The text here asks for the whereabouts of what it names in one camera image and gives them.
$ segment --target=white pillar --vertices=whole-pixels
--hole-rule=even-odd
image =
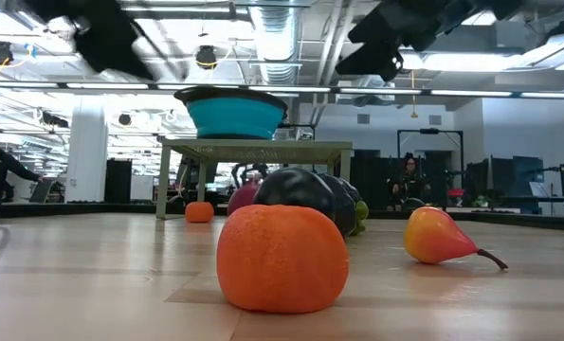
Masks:
[[[64,199],[101,202],[107,164],[108,126],[102,97],[78,96],[71,121]]]

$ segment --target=pear stem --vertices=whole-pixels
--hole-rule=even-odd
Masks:
[[[495,262],[499,266],[499,268],[501,270],[508,268],[507,264],[505,264],[502,260],[499,260],[495,255],[491,254],[490,252],[488,252],[484,249],[478,250],[478,256],[486,257],[486,258],[492,260],[493,262]]]

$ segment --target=desk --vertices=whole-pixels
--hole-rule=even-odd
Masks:
[[[208,163],[325,164],[328,165],[328,172],[332,173],[335,163],[340,162],[340,177],[349,181],[353,143],[183,138],[164,139],[161,142],[161,148],[159,192],[166,190],[170,154],[175,151],[200,163],[197,200],[204,201]],[[166,198],[164,196],[157,197],[156,217],[166,219]]]

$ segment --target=black speaker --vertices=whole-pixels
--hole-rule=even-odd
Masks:
[[[109,204],[130,204],[132,161],[107,161],[104,201]]]

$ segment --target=wooden floor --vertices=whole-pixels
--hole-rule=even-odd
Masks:
[[[242,312],[215,274],[212,224],[95,214],[0,221],[1,341],[564,340],[564,232],[460,223],[509,264],[415,263],[405,222],[368,221],[351,275],[315,314]]]

